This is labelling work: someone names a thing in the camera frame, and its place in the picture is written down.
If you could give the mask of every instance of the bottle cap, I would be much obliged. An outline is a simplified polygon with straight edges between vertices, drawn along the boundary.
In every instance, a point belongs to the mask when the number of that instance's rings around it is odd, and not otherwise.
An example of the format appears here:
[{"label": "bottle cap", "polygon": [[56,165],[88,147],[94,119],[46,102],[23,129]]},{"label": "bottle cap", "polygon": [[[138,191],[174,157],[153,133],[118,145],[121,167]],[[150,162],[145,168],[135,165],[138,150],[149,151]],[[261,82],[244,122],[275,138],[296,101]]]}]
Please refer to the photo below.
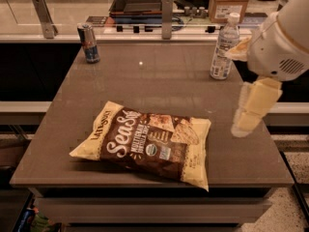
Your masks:
[{"label": "bottle cap", "polygon": [[228,17],[228,21],[234,22],[234,23],[239,23],[240,19],[240,14],[238,13],[230,13]]}]

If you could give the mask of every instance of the table top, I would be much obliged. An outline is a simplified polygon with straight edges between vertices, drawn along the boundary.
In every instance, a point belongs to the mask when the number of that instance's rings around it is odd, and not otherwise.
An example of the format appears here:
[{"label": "table top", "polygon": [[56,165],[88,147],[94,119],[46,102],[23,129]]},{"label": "table top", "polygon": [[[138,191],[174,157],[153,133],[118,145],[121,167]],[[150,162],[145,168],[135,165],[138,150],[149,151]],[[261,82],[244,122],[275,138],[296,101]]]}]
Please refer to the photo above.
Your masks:
[{"label": "table top", "polygon": [[285,187],[293,180],[264,123],[245,138],[230,133],[242,84],[235,68],[224,81],[209,76],[210,43],[101,43],[100,61],[82,50],[18,166],[16,187],[184,187],[69,152],[92,131],[107,101],[141,112],[209,118],[210,187]]}]

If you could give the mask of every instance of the plastic water bottle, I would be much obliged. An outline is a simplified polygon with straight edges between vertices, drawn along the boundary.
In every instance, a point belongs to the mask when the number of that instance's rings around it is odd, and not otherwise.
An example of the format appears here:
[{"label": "plastic water bottle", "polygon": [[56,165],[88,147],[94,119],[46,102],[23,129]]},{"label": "plastic water bottle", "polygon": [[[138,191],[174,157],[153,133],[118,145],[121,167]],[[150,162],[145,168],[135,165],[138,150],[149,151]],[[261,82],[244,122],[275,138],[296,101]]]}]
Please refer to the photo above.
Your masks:
[{"label": "plastic water bottle", "polygon": [[211,62],[211,77],[226,79],[231,71],[232,60],[225,52],[239,43],[239,14],[230,13],[228,23],[219,31],[218,41]]}]

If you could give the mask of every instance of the gray table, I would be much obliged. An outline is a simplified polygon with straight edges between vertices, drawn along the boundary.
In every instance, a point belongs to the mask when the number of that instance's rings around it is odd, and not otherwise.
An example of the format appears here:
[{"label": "gray table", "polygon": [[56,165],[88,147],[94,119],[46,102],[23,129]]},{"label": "gray table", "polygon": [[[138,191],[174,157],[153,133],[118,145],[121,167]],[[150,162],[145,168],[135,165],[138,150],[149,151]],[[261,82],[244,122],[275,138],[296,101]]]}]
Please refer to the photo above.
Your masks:
[{"label": "gray table", "polygon": [[[244,223],[293,179],[264,124],[230,133],[241,78],[209,77],[213,43],[101,43],[89,65],[80,51],[11,184],[36,194],[40,209],[68,223]],[[92,131],[107,101],[143,112],[209,118],[210,192],[69,152]]]}]

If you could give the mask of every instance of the soda can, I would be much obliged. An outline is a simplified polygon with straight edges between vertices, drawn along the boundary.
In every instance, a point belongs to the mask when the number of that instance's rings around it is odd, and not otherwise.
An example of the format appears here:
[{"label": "soda can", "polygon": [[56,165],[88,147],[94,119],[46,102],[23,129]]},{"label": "soda can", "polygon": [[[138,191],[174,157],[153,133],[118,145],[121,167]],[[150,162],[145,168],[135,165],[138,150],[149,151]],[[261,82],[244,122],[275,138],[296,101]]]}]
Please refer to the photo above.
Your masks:
[{"label": "soda can", "polygon": [[93,27],[87,23],[78,23],[77,32],[86,55],[86,61],[88,63],[98,62],[98,48]]},{"label": "soda can", "polygon": [[35,215],[36,213],[34,210],[27,208],[27,210],[22,215],[17,232],[26,232],[26,231],[30,232],[31,223],[35,218]]}]

